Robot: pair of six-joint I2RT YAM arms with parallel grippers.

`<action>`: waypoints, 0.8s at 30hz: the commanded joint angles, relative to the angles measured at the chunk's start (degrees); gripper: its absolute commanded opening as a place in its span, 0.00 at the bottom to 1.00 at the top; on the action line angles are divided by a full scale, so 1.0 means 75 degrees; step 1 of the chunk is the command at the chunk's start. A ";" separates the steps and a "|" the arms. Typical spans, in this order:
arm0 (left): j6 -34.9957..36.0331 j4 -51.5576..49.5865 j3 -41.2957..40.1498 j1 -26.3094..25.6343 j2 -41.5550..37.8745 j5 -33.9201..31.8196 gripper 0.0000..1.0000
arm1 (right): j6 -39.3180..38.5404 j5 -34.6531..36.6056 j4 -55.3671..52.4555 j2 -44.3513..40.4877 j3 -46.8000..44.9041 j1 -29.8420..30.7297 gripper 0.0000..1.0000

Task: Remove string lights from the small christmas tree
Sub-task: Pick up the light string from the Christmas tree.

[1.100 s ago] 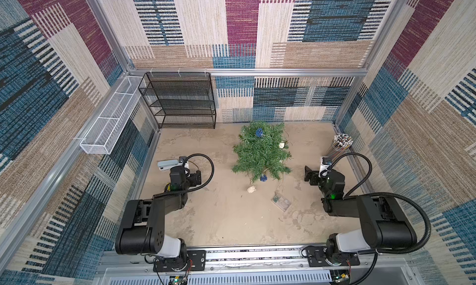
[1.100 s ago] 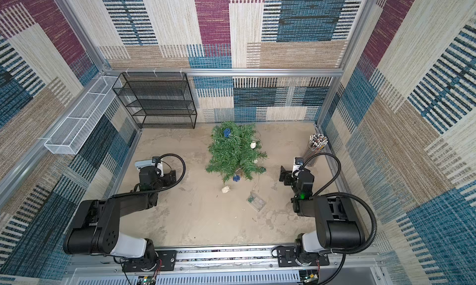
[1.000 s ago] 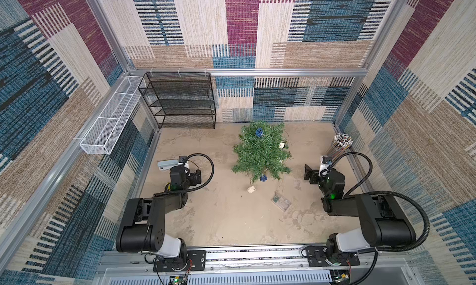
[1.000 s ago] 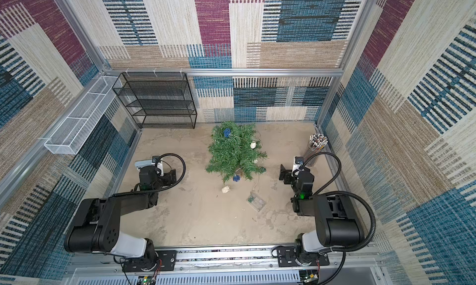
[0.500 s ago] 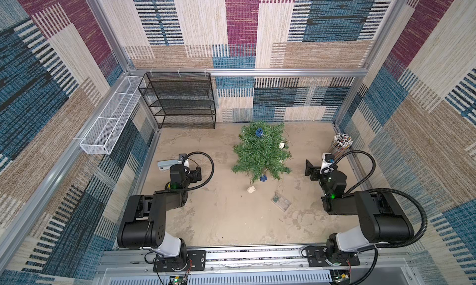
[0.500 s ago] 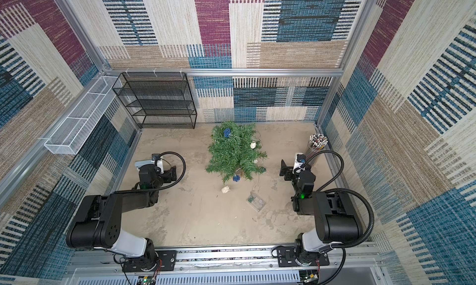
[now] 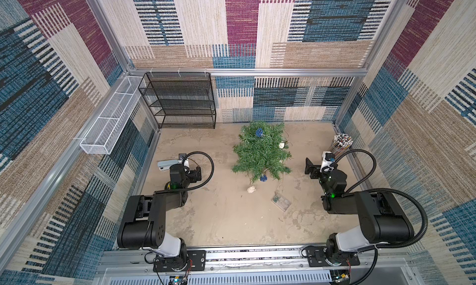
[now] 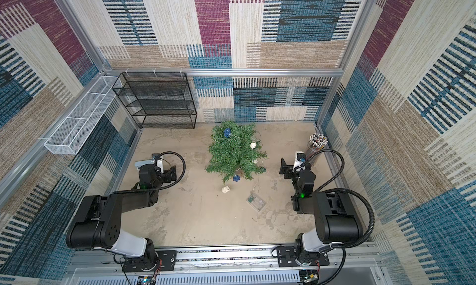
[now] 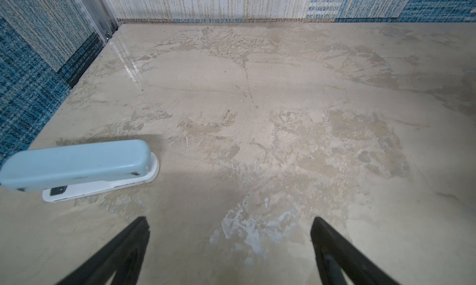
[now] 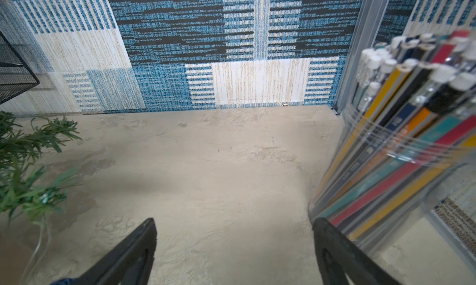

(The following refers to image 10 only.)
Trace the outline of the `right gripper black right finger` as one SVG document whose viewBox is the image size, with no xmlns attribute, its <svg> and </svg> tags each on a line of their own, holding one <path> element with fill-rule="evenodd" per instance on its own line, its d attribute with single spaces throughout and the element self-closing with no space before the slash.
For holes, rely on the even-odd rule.
<svg viewBox="0 0 476 285">
<path fill-rule="evenodd" d="M 324 218 L 313 223 L 317 264 L 325 285 L 398 285 L 399 282 L 364 254 Z"/>
</svg>

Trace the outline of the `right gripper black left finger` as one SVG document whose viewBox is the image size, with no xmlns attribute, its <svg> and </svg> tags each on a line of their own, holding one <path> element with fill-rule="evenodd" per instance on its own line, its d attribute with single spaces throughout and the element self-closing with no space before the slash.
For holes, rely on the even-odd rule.
<svg viewBox="0 0 476 285">
<path fill-rule="evenodd" d="M 75 285 L 146 285 L 157 244 L 153 218 L 147 218 L 106 256 L 78 277 Z"/>
</svg>

